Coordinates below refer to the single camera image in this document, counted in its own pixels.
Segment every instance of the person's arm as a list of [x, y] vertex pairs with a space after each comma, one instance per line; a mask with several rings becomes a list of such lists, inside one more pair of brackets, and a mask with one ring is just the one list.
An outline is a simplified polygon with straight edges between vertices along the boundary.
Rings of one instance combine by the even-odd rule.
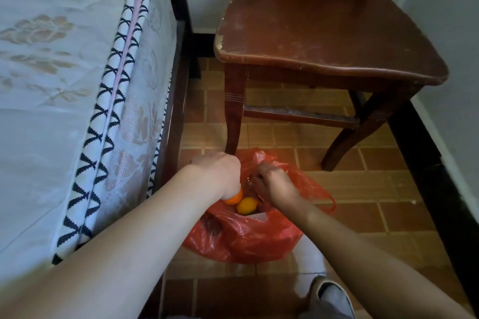
[[283, 170], [265, 163], [258, 170], [272, 204], [313, 241], [372, 317], [472, 318], [414, 269], [303, 199]]
[[215, 201], [239, 189], [236, 157], [210, 153], [194, 158], [150, 199], [0, 309], [0, 317], [138, 317], [196, 221]]

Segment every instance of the orange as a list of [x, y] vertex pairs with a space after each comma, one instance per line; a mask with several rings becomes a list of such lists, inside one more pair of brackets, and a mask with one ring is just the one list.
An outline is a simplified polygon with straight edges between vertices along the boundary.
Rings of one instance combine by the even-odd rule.
[[236, 210], [238, 211], [239, 214], [241, 215], [248, 215], [253, 213], [256, 208], [258, 207], [258, 201], [255, 200], [253, 197], [246, 197], [241, 200], [236, 205]]
[[236, 195], [230, 199], [225, 199], [224, 202], [228, 206], [234, 206], [235, 204], [239, 203], [243, 199], [243, 189], [239, 189], [239, 192], [236, 193]]

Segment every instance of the red plastic bag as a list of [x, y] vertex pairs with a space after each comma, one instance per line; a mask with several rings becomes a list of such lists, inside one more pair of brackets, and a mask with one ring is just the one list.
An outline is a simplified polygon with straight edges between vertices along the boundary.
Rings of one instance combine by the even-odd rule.
[[[256, 174], [256, 167], [264, 160], [281, 167], [302, 197], [329, 199], [333, 203], [329, 211], [335, 208], [331, 195], [296, 166], [278, 162], [275, 156], [258, 148], [242, 150], [236, 156], [241, 162], [244, 192], [251, 189], [245, 186], [248, 177]], [[260, 203], [259, 208], [265, 214], [255, 219], [242, 216], [234, 206], [218, 201], [195, 224], [183, 246], [216, 261], [247, 264], [281, 260], [293, 250], [303, 233], [269, 203]]]

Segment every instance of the person's hand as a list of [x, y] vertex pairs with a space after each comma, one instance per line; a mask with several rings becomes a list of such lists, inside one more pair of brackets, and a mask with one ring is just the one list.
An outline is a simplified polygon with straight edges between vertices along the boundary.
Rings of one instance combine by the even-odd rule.
[[266, 193], [275, 208], [281, 210], [294, 204], [294, 201], [300, 197], [298, 190], [283, 169], [263, 161], [258, 165], [258, 173], [263, 179], [253, 178], [255, 189], [260, 195]]
[[230, 199], [240, 191], [241, 164], [234, 155], [209, 152], [195, 156], [191, 164], [201, 168], [212, 188], [218, 189], [221, 199]]

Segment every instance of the bed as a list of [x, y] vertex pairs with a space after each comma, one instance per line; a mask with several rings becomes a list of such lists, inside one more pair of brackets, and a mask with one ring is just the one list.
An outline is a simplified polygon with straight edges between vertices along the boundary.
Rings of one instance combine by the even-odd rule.
[[191, 26], [171, 0], [0, 2], [6, 301], [176, 171]]

